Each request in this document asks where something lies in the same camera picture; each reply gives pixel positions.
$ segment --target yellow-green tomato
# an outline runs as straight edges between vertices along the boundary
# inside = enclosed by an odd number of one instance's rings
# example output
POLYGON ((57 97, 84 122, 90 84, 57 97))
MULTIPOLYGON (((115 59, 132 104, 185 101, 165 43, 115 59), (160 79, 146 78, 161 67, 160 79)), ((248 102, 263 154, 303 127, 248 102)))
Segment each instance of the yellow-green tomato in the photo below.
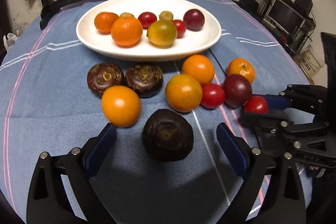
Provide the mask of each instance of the yellow-green tomato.
POLYGON ((177 29, 172 22, 159 20, 149 26, 147 37, 157 47, 171 47, 177 37, 177 29))
POLYGON ((168 21, 172 21, 174 18, 172 12, 170 11, 163 11, 160 15, 159 15, 159 19, 160 20, 168 20, 168 21))

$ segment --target green tomato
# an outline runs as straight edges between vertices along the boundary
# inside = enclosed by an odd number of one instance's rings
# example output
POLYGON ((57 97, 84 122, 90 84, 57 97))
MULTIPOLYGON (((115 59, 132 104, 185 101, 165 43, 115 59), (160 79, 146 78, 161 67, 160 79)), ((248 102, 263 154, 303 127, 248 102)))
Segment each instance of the green tomato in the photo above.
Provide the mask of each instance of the green tomato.
POLYGON ((177 37, 177 29, 172 22, 159 20, 149 26, 147 37, 157 47, 171 47, 177 37))

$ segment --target tangerine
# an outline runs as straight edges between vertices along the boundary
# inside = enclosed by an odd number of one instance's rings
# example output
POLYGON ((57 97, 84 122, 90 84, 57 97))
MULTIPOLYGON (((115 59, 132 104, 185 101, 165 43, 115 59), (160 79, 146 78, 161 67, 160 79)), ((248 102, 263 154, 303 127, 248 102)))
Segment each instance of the tangerine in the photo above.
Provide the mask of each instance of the tangerine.
POLYGON ((118 18, 112 25, 111 35, 120 47, 136 45, 142 36, 142 24, 134 17, 118 18))
POLYGON ((96 15, 94 25, 101 33, 110 33, 112 24, 119 18, 117 14, 102 12, 96 15))
POLYGON ((141 114, 139 96, 122 85, 109 87, 101 97, 101 108, 107 119, 118 127, 130 127, 141 114))
POLYGON ((236 58, 232 60, 227 67, 226 74, 228 76, 244 76, 250 83, 252 83, 255 78, 255 70, 253 66, 243 58, 236 58))
POLYGON ((196 54, 185 60, 182 65, 182 73, 194 77, 201 85, 205 85, 212 81, 215 69, 207 57, 196 54))
POLYGON ((203 91, 197 80, 189 75, 172 77, 166 86, 166 99, 169 105, 179 112, 190 112, 199 106, 203 91))

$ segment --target table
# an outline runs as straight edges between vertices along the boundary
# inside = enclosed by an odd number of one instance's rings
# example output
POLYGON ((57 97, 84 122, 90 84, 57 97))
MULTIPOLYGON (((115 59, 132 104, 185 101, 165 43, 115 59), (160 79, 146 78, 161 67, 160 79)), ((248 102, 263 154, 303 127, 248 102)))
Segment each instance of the table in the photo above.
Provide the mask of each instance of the table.
MULTIPOLYGON (((255 94, 278 94, 291 84, 307 84, 303 73, 272 35, 229 0, 188 0, 210 11, 220 22, 222 35, 204 54, 215 66, 214 83, 222 83, 221 67, 237 57, 256 69, 255 94)), ((6 55, 0 67, 0 189, 22 219, 38 156, 68 153, 98 135, 107 123, 100 99, 87 88, 88 70, 97 63, 114 62, 124 70, 132 62, 112 60, 84 47, 76 37, 80 17, 97 2, 64 10, 44 30, 35 20, 6 55)), ((162 62, 164 85, 181 70, 183 60, 162 62)), ((253 147, 254 135, 237 122, 239 109, 225 105, 210 111, 202 107, 183 114, 194 130, 194 148, 182 161, 158 163, 142 144, 142 128, 159 108, 169 108, 164 89, 142 99, 142 115, 131 128, 119 128, 115 147, 107 155, 91 185, 117 223, 216 223, 233 200, 242 179, 236 177, 216 141, 215 129, 226 122, 253 147)), ((297 123, 312 115, 288 110, 297 123)), ((311 179, 298 166, 306 205, 311 179)), ((84 217, 69 181, 64 185, 76 215, 84 217)), ((250 217, 260 208, 268 186, 265 178, 250 217)))

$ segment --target cherry tomato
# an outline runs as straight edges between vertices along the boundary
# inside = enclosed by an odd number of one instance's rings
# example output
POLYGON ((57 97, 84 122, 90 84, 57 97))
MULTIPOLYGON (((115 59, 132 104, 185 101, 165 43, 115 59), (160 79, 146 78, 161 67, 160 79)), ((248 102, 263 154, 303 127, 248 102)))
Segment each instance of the cherry tomato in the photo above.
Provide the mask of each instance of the cherry tomato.
POLYGON ((225 92, 220 85, 215 85, 212 83, 202 86, 203 97, 201 105, 209 108, 215 109, 219 107, 225 100, 225 92))
POLYGON ((252 96, 244 105, 245 112, 267 113, 268 103, 262 96, 252 96))
POLYGON ((145 12, 139 15, 138 20, 140 20, 142 27, 147 30, 153 22, 157 21, 157 17, 153 13, 145 12))
POLYGON ((185 34, 185 31, 187 30, 187 27, 185 26, 184 22, 182 20, 175 19, 172 21, 177 29, 177 38, 182 38, 185 34))

